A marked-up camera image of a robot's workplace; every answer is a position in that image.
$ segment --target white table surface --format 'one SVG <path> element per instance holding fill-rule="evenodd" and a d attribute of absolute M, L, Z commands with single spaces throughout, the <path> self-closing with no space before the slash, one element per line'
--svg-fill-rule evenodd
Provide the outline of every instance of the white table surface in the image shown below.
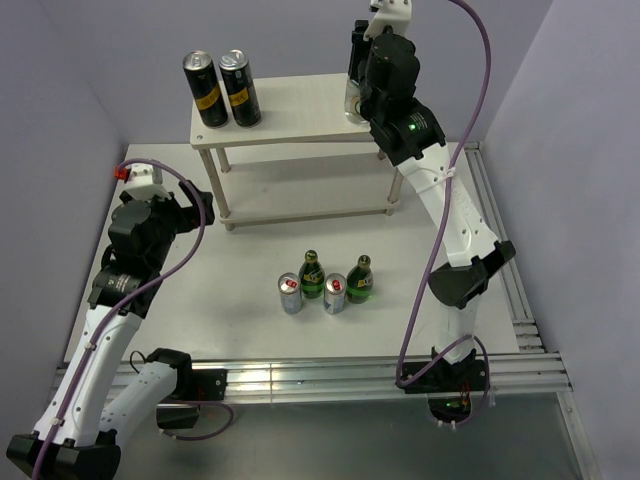
<path fill-rule="evenodd" d="M 192 179 L 200 189 L 209 189 L 202 162 L 190 145 L 131 145 L 127 158 L 135 157 L 163 161 Z M 475 198 L 466 158 L 458 162 L 457 172 Z M 177 182 L 165 175 L 165 185 L 186 205 Z M 119 204 L 121 190 L 120 183 L 110 211 Z M 194 359 L 397 355 L 436 235 L 436 227 L 407 182 L 403 185 L 401 201 L 401 207 L 390 217 L 314 220 L 243 227 L 233 232 L 227 232 L 216 221 L 207 227 L 195 258 L 162 285 L 127 349 L 127 357 L 132 350 L 150 353 L 157 347 L 188 352 Z M 100 256 L 108 244 L 107 227 L 108 223 L 102 232 L 90 279 L 98 272 Z M 195 236 L 195 232 L 191 232 L 176 239 L 165 270 L 186 254 Z M 346 275 L 359 255 L 370 255 L 374 295 L 363 305 L 348 304 L 336 316 L 324 312 L 322 299 L 303 300 L 299 314 L 285 314 L 276 281 L 284 272 L 297 272 L 304 252 L 310 248 L 318 252 L 327 274 Z M 444 261 L 441 251 L 436 265 Z M 77 345 L 89 291 L 90 282 L 66 360 Z M 430 352 L 435 338 L 432 319 L 438 311 L 437 300 L 427 290 L 410 354 Z M 491 281 L 482 296 L 476 334 L 490 353 L 519 352 L 500 276 Z"/>
<path fill-rule="evenodd" d="M 251 128 L 240 127 L 233 120 L 224 85 L 220 86 L 229 122 L 220 128 L 207 127 L 194 102 L 190 135 L 193 148 L 371 138 L 368 124 L 351 123 L 344 114 L 346 73 L 256 79 L 262 121 Z"/>

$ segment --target shelf leg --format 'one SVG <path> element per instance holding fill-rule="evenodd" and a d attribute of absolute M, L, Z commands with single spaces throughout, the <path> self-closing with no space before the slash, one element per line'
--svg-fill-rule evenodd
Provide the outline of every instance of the shelf leg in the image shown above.
<path fill-rule="evenodd" d="M 404 180 L 404 177 L 396 168 L 395 173 L 393 174 L 393 182 L 391 182 L 391 191 L 389 192 L 389 196 L 387 197 L 389 203 L 396 203 L 400 198 L 400 188 L 402 187 L 402 180 Z M 385 210 L 384 212 L 384 214 L 387 216 L 391 215 L 392 213 L 393 208 Z"/>
<path fill-rule="evenodd" d="M 207 171 L 207 175 L 209 175 L 209 180 L 211 181 L 211 190 L 213 191 L 213 196 L 216 199 L 216 204 L 218 204 L 220 217 L 229 218 L 231 212 L 229 211 L 229 205 L 227 205 L 227 199 L 225 198 L 224 191 L 222 190 L 222 184 L 220 183 L 220 177 L 218 177 L 216 164 L 213 162 L 213 157 L 211 156 L 211 150 L 205 148 L 203 150 L 198 150 L 198 153 L 202 158 L 202 163 L 204 163 L 204 168 Z M 227 228 L 227 230 L 233 230 L 233 225 L 225 225 L 225 227 Z"/>
<path fill-rule="evenodd" d="M 218 155 L 218 161 L 220 162 L 220 171 L 222 173 L 228 173 L 229 170 L 231 170 L 231 167 L 229 166 L 227 152 L 224 148 L 216 148 L 216 155 Z"/>

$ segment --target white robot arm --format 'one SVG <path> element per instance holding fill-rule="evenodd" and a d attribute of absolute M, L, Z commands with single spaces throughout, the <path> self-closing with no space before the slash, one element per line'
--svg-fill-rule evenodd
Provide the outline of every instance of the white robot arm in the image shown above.
<path fill-rule="evenodd" d="M 481 23 L 462 0 L 451 1 Z M 489 279 L 515 255 L 515 249 L 511 242 L 500 242 L 484 222 L 464 185 L 455 177 L 455 168 L 450 168 L 445 135 L 435 115 L 414 97 L 420 63 L 414 44 L 403 36 L 411 18 L 411 3 L 373 0 L 371 5 L 376 12 L 371 23 L 356 21 L 351 36 L 349 81 L 357 86 L 359 94 L 351 103 L 358 105 L 355 113 L 369 122 L 378 147 L 416 190 L 436 225 L 441 225 L 445 205 L 449 208 L 443 233 L 449 261 L 428 277 L 428 285 L 444 310 L 434 316 L 440 325 L 432 355 L 446 351 L 444 361 L 432 365 L 430 375 L 424 375 L 426 370 L 420 368 L 403 367 L 397 384 L 407 393 L 456 391 L 461 383 L 479 373 L 477 364 L 482 362 L 475 360 L 472 341 L 451 346 L 460 338 L 472 338 L 481 294 Z M 488 48 L 484 27 L 481 33 Z M 487 82 L 488 70 L 481 99 Z M 467 132 L 481 104 L 480 101 Z M 354 111 L 346 113 L 351 119 Z M 451 196 L 447 201 L 449 184 Z M 409 323 L 409 338 L 414 319 L 412 316 Z M 407 344 L 405 337 L 399 372 Z"/>
<path fill-rule="evenodd" d="M 120 196 L 122 205 L 112 213 L 111 244 L 93 280 L 80 342 L 32 433 L 15 435 L 7 449 L 7 457 L 29 476 L 113 478 L 121 448 L 158 403 L 169 396 L 190 399 L 194 393 L 191 357 L 157 349 L 137 378 L 104 408 L 122 356 L 160 288 L 160 270 L 173 240 L 200 228 L 201 219 L 205 225 L 214 219 L 212 195 L 187 180 L 179 185 L 192 205 L 182 208 L 162 186 L 161 171 L 149 164 L 116 169 L 116 177 L 127 188 Z"/>
<path fill-rule="evenodd" d="M 453 268 L 470 266 L 474 259 L 488 257 L 495 251 L 498 237 L 487 226 L 467 189 L 454 175 L 455 171 L 449 170 L 447 146 L 432 145 L 423 151 L 423 155 L 420 160 L 411 158 L 402 162 L 398 170 L 415 189 L 436 225 L 440 224 L 444 210 L 445 182 L 452 178 L 451 210 L 443 237 L 449 265 Z M 478 295 L 462 309 L 441 304 L 443 312 L 433 316 L 440 323 L 436 352 L 442 352 L 464 335 L 473 335 L 479 300 Z M 448 352 L 444 359 L 453 365 L 465 359 L 473 348 L 473 342 L 464 342 Z"/>

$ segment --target gray floor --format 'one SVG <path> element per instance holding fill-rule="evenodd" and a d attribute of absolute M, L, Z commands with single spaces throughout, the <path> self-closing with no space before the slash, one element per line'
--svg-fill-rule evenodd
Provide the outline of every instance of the gray floor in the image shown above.
<path fill-rule="evenodd" d="M 555 395 L 498 397 L 458 432 L 438 430 L 425 400 L 237 408 L 205 442 L 158 436 L 148 418 L 124 451 L 119 479 L 579 479 Z M 215 427 L 209 410 L 193 432 Z"/>

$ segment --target white shelf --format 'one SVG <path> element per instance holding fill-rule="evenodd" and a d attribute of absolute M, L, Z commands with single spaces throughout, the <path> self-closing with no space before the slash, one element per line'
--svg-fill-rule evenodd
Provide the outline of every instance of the white shelf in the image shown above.
<path fill-rule="evenodd" d="M 134 157 L 166 162 L 198 188 L 209 190 L 204 166 L 189 145 L 132 145 L 127 158 Z M 475 199 L 466 157 L 458 162 L 457 174 Z M 186 204 L 176 182 L 167 175 L 165 185 Z M 121 191 L 119 182 L 109 213 L 120 203 Z M 324 193 L 334 192 L 327 189 Z M 436 236 L 435 225 L 409 185 L 405 185 L 401 201 L 402 206 L 390 217 L 367 215 L 248 226 L 233 232 L 225 231 L 216 220 L 207 227 L 193 261 L 163 283 L 126 357 L 132 350 L 149 353 L 157 347 L 188 352 L 195 359 L 396 356 Z M 67 360 L 82 334 L 91 280 L 100 269 L 100 257 L 108 245 L 108 216 L 105 221 Z M 165 270 L 183 258 L 195 236 L 191 232 L 176 238 Z M 324 312 L 321 299 L 304 301 L 298 315 L 285 314 L 276 288 L 278 276 L 297 271 L 309 248 L 318 251 L 327 273 L 346 274 L 360 254 L 369 254 L 376 282 L 374 296 L 363 305 L 348 304 L 336 316 Z M 436 264 L 444 261 L 441 252 Z M 439 314 L 438 301 L 427 290 L 409 354 L 430 352 L 436 335 L 434 317 Z M 499 275 L 482 295 L 476 333 L 489 353 L 519 352 Z"/>
<path fill-rule="evenodd" d="M 220 221 L 243 225 L 394 209 L 398 202 L 387 200 L 394 169 L 377 151 L 373 142 L 229 149 L 231 171 L 220 181 L 231 214 Z"/>
<path fill-rule="evenodd" d="M 195 149 L 302 141 L 367 141 L 369 125 L 356 125 L 344 114 L 347 75 L 259 78 L 255 80 L 262 121 L 251 128 L 233 120 L 226 93 L 229 123 L 209 128 L 193 104 L 190 142 Z"/>

